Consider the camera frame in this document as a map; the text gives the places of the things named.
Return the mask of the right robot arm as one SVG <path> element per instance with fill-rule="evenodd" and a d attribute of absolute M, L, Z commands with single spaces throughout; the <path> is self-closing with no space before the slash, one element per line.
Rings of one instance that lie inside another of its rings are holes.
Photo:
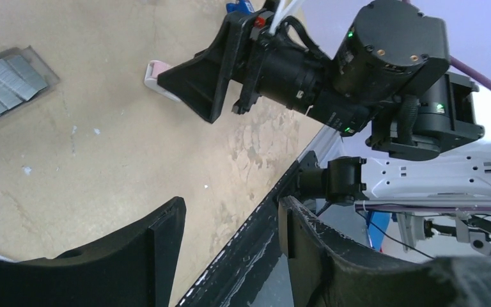
<path fill-rule="evenodd" d="M 300 200 L 384 206 L 456 196 L 479 209 L 491 201 L 491 86 L 449 71 L 442 19 L 405 1 L 372 1 L 328 56 L 275 7 L 227 14 L 206 49 L 158 74 L 159 87 L 209 123 L 235 81 L 235 114 L 265 97 L 342 138 L 369 127 L 365 145 L 387 158 L 301 167 L 286 190 Z"/>

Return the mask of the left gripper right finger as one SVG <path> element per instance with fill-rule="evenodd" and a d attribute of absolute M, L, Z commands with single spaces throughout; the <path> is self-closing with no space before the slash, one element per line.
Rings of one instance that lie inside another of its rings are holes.
<path fill-rule="evenodd" d="M 491 256 L 421 264 L 379 253 L 281 198 L 279 243 L 296 306 L 491 306 Z"/>

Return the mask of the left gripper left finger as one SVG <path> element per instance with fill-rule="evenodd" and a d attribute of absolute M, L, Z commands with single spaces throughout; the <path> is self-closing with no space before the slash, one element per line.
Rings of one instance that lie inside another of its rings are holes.
<path fill-rule="evenodd" d="M 185 228 L 174 197 L 56 258 L 0 260 L 0 306 L 167 306 Z"/>

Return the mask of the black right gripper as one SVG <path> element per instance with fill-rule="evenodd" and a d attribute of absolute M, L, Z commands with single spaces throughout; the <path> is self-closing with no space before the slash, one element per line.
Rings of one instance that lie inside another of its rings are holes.
<path fill-rule="evenodd" d="M 236 81 L 242 85 L 232 107 L 236 114 L 267 97 L 345 136 L 363 130 L 371 111 L 333 88 L 330 59 L 302 22 L 287 16 L 270 33 L 273 15 L 268 10 L 227 14 L 214 41 L 159 74 L 157 84 L 208 123 L 221 115 L 229 82 Z"/>

